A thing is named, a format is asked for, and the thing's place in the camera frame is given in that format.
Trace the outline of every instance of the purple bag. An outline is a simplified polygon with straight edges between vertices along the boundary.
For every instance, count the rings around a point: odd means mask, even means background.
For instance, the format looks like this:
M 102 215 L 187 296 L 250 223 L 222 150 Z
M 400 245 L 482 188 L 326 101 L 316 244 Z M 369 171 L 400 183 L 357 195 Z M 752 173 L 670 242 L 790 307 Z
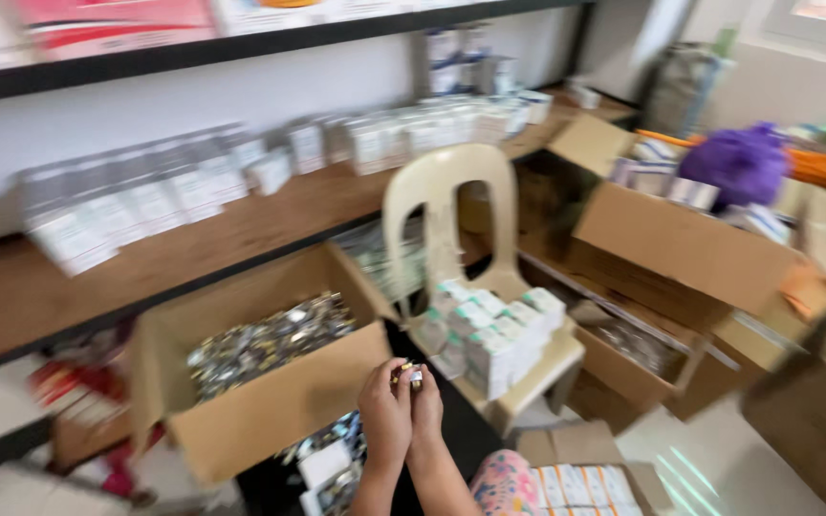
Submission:
M 690 150 L 677 175 L 718 186 L 717 213 L 727 205 L 770 205 L 791 167 L 773 128 L 760 122 L 750 129 L 717 130 Z

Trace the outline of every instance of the beige plastic chair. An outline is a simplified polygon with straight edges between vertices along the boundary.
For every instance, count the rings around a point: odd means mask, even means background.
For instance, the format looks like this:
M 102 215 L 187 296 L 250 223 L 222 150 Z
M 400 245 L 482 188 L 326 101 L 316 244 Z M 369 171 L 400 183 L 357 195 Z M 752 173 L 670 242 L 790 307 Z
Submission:
M 474 281 L 467 281 L 460 261 L 457 223 L 458 187 L 469 181 L 487 184 L 493 207 L 493 261 Z M 515 171 L 506 155 L 489 145 L 467 143 L 434 150 L 411 162 L 395 175 L 384 193 L 382 224 L 393 285 L 403 275 L 400 241 L 410 213 L 423 205 L 427 250 L 427 294 L 439 282 L 459 279 L 465 287 L 486 288 L 509 303 L 531 287 L 518 270 L 516 230 L 518 210 Z M 411 318 L 407 299 L 401 297 L 401 325 L 426 356 L 435 355 L 431 343 L 420 342 L 415 331 L 423 318 Z M 503 436 L 516 416 L 550 387 L 551 410 L 559 414 L 566 395 L 582 366 L 585 348 L 573 337 L 576 324 L 566 318 L 553 334 L 543 358 L 508 393 L 493 402 L 462 376 L 453 385 Z

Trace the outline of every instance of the pink fabric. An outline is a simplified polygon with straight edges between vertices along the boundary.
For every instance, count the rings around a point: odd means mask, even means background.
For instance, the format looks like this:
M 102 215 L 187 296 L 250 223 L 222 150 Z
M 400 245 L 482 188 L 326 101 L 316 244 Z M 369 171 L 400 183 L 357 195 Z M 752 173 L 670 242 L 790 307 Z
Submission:
M 486 516 L 542 516 L 530 470 L 528 461 L 514 451 L 490 453 L 471 483 L 471 494 L 483 513 Z

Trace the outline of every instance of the human hand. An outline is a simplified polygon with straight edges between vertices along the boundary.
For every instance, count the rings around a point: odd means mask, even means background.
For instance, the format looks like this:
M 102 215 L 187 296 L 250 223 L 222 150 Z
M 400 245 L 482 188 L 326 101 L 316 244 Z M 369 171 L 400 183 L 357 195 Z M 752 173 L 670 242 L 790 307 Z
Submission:
M 405 370 L 391 392 L 391 373 L 407 362 L 392 358 L 376 367 L 359 394 L 362 430 L 368 442 L 368 461 L 376 468 L 395 468 L 399 475 L 410 444 L 410 376 Z
M 419 371 L 422 372 L 422 388 L 413 395 L 411 449 L 442 442 L 442 396 L 429 368 L 423 364 Z

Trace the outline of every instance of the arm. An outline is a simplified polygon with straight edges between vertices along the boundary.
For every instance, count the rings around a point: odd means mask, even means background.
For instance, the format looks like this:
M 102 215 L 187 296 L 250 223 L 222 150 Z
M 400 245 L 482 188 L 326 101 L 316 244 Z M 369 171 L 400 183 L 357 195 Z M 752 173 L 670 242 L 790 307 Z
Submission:
M 377 367 L 359 395 L 362 429 L 368 442 L 368 460 L 352 499 L 352 516 L 387 516 L 397 477 L 410 443 L 410 375 L 407 369 L 391 393 L 391 371 L 407 362 L 395 358 Z
M 421 367 L 422 389 L 412 404 L 407 468 L 426 516 L 482 516 L 442 439 L 442 398 L 435 377 Z

